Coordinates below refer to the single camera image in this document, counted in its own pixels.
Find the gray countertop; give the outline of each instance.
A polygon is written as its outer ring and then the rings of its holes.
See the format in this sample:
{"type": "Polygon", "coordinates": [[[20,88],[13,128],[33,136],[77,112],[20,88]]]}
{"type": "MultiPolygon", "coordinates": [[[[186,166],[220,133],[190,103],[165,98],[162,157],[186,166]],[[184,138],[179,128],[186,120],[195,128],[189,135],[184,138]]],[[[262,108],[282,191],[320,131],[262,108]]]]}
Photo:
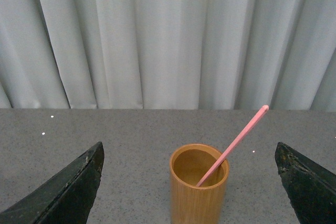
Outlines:
{"type": "MultiPolygon", "coordinates": [[[[255,113],[0,109],[0,211],[102,141],[105,162],[88,223],[170,223],[173,151],[188,143],[224,151],[255,113]]],[[[277,173],[280,141],[336,172],[336,113],[269,111],[228,158],[219,223],[299,223],[277,173]]]]}

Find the white curtain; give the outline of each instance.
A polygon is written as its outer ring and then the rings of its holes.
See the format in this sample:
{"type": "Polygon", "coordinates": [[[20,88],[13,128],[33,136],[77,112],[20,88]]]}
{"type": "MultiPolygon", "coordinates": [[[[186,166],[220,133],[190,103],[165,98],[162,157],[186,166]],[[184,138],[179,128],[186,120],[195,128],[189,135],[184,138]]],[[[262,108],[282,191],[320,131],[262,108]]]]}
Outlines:
{"type": "Polygon", "coordinates": [[[0,108],[336,111],[336,0],[0,0],[0,108]]]}

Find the pink chopstick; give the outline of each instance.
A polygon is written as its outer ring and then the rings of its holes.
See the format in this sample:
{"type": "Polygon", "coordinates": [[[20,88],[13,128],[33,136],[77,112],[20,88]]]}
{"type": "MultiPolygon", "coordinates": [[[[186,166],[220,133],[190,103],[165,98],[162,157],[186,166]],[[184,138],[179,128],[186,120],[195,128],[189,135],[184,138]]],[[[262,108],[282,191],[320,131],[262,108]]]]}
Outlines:
{"type": "Polygon", "coordinates": [[[233,149],[243,140],[243,138],[253,129],[254,126],[259,122],[259,120],[266,114],[268,111],[268,106],[264,105],[260,110],[255,114],[255,116],[248,122],[248,124],[243,128],[239,133],[236,139],[229,145],[229,147],[223,152],[219,159],[213,164],[213,166],[206,172],[206,174],[201,178],[196,186],[201,186],[201,184],[206,181],[206,179],[221,165],[221,163],[226,159],[226,157],[233,151],[233,149]]]}

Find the table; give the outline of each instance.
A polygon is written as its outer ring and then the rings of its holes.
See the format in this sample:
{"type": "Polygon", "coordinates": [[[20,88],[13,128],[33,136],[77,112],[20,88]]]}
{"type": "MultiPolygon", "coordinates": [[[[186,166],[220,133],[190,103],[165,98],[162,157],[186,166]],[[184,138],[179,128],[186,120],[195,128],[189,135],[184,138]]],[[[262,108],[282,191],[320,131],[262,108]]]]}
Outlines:
{"type": "MultiPolygon", "coordinates": [[[[0,109],[0,211],[102,141],[88,224],[170,223],[169,157],[188,143],[224,150],[256,111],[0,109]]],[[[270,110],[229,156],[220,223],[299,223],[274,160],[278,142],[336,173],[336,113],[270,110]]]]}

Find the wooden cup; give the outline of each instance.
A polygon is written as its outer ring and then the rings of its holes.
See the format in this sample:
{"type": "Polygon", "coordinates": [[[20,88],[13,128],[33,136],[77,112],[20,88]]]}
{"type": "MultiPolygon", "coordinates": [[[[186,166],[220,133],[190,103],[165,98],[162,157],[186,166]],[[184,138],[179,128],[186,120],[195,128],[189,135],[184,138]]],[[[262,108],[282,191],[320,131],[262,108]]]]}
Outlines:
{"type": "Polygon", "coordinates": [[[171,223],[217,224],[229,174],[227,160],[202,184],[198,181],[220,157],[219,150],[204,144],[187,144],[171,156],[171,223]]]}

